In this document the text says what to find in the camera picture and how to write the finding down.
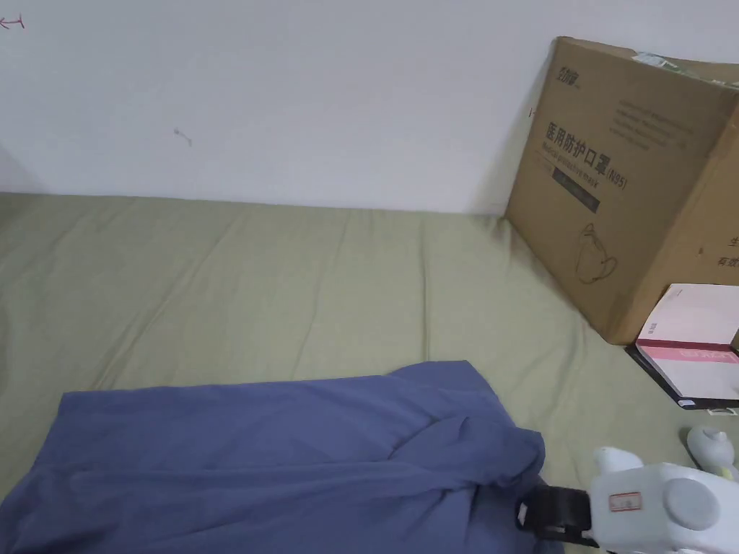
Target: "bed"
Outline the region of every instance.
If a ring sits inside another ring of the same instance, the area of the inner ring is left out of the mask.
[[[231,202],[2,195],[0,498],[62,393],[387,373],[466,359],[544,477],[600,445],[689,464],[681,410],[605,343],[503,219]]]

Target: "blue fabric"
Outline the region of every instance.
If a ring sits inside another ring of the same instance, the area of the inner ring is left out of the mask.
[[[544,443],[467,362],[65,394],[3,553],[530,553]]]

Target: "wrinkled sheet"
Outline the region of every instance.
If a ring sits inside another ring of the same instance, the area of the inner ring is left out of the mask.
[[[469,360],[552,484],[593,450],[690,465],[681,410],[483,216],[230,202],[0,196],[0,495],[66,391],[385,374]]]
[[[467,362],[73,392],[0,551],[529,554],[514,507],[543,460]]]

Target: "brown cardboard box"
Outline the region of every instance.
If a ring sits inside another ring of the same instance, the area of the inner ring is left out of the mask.
[[[739,285],[738,82],[557,39],[506,216],[608,342],[671,283]]]

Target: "pink stripe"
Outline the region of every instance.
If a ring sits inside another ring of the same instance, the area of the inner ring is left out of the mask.
[[[717,350],[699,350],[694,348],[663,348],[661,346],[642,346],[641,349],[653,360],[739,363],[739,358],[734,352],[719,352]]]

